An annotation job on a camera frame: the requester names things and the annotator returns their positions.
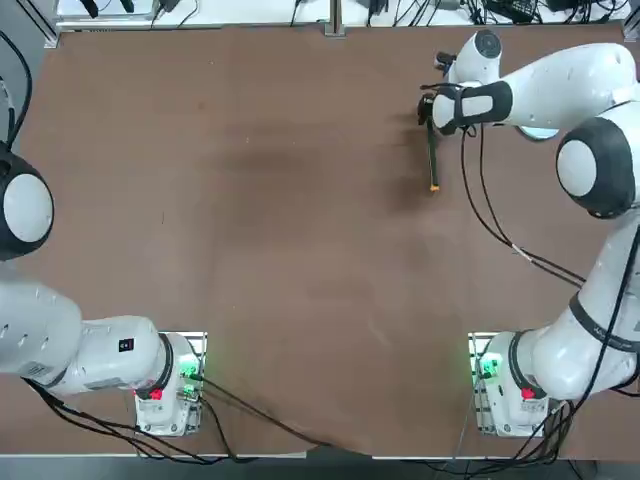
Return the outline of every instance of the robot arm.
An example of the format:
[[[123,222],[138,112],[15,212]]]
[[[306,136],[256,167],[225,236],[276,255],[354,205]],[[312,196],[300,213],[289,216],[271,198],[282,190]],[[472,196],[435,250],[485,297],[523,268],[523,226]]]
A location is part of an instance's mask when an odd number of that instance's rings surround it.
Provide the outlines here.
[[[435,125],[443,134],[478,123],[571,129],[556,155],[560,184],[594,217],[615,219],[587,281],[560,317],[538,330],[499,333],[488,346],[495,363],[486,387],[497,433],[528,436],[544,420],[549,398],[581,397],[594,373],[640,224],[640,99],[634,59],[620,45],[570,48],[502,78],[495,73],[496,52],[502,51],[495,45],[495,35],[478,32],[446,65],[446,81],[461,86],[437,90]],[[636,371],[636,278],[591,393],[619,385]]]
[[[561,50],[498,78],[502,47],[489,30],[476,33],[448,66],[433,104],[444,134],[478,123],[567,129],[612,106],[638,99],[635,61],[621,45]]]
[[[34,380],[57,395],[131,389],[145,431],[194,431],[198,398],[184,394],[193,390],[181,374],[196,373],[199,361],[186,338],[158,333],[144,317],[85,321],[73,301],[7,263],[42,246],[53,218],[42,176],[0,144],[0,373]]]

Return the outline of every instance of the green indicator light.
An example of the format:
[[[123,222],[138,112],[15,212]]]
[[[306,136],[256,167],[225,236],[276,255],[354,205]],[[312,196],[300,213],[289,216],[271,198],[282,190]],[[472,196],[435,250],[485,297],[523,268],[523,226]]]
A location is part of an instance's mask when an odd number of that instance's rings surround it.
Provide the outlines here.
[[[500,370],[500,363],[502,357],[497,354],[487,354],[480,361],[480,368],[482,370],[482,378],[489,379],[498,376]]]
[[[180,366],[180,373],[184,376],[195,375],[198,373],[198,365],[194,365],[194,362],[192,361],[184,362]]]

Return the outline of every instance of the black device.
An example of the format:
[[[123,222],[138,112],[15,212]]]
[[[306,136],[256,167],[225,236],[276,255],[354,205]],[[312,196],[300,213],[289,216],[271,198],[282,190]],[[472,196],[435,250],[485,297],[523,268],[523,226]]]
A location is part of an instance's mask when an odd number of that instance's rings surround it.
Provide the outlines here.
[[[559,12],[560,10],[572,10],[581,6],[585,6],[589,3],[596,3],[595,0],[548,0],[546,2],[547,7],[552,12]]]
[[[380,15],[382,10],[389,11],[389,0],[370,0],[369,1],[369,13],[373,15]]]
[[[535,0],[485,0],[484,7],[513,23],[531,23],[536,18]]]
[[[438,168],[436,163],[436,132],[433,127],[433,99],[434,95],[425,93],[418,102],[418,125],[427,126],[427,160],[429,163],[429,191],[440,190]]]

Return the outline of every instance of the tabletop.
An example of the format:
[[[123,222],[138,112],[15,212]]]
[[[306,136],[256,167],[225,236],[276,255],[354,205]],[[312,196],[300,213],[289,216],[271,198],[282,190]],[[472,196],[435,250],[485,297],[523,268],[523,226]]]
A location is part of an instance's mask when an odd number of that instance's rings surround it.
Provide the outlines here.
[[[474,29],[246,29],[64,35],[47,52],[22,154],[56,223],[17,267],[86,319],[144,315],[207,331],[207,375],[283,422],[377,456],[451,456],[471,395],[467,333],[554,321],[572,287],[493,240],[468,206],[459,136],[428,192],[419,85]],[[504,27],[502,72],[555,50],[621,42],[619,25]],[[468,145],[477,195],[477,141]],[[610,224],[559,187],[558,139],[488,128],[485,164],[514,241],[588,273]],[[131,453],[63,424],[3,378],[0,453]],[[79,395],[133,421],[129,392]],[[309,446],[224,401],[232,447]],[[512,455],[470,416],[461,455]],[[632,460],[632,400],[603,393],[562,454]],[[181,445],[221,453],[211,419]]]

